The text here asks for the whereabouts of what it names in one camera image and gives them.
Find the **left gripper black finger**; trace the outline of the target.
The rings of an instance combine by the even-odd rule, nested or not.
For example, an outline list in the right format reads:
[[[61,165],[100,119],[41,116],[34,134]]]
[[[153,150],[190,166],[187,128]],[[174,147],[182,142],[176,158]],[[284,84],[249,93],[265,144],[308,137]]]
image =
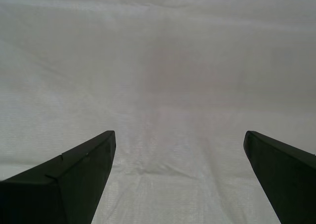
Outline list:
[[[316,156],[256,131],[243,143],[251,167],[282,224],[316,222]]]
[[[106,131],[0,183],[2,224],[90,224],[116,151]]]

